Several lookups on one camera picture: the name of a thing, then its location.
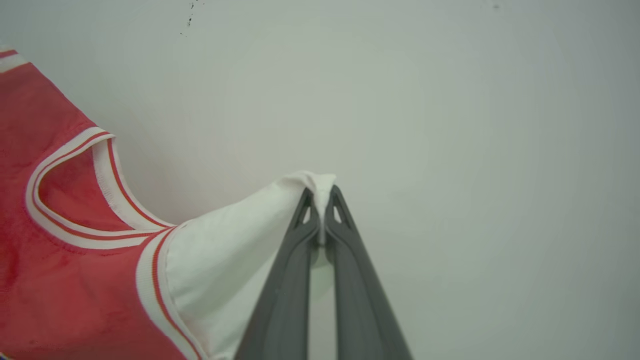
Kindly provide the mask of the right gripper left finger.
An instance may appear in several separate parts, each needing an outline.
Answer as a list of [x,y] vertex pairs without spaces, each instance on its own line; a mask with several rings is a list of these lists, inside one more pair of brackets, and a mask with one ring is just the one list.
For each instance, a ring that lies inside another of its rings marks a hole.
[[244,331],[234,360],[307,360],[310,273],[320,232],[306,188]]

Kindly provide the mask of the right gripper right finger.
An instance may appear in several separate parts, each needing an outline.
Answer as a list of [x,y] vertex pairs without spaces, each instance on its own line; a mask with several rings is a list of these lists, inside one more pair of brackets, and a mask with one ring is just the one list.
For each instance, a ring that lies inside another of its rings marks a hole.
[[334,268],[337,360],[414,360],[342,191],[324,216]]

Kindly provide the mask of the red and white jersey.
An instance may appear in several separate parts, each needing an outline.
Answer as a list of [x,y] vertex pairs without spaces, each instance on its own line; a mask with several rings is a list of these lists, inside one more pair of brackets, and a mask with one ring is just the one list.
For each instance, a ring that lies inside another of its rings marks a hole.
[[180,224],[128,187],[114,134],[0,44],[0,359],[232,360],[303,191],[297,171]]

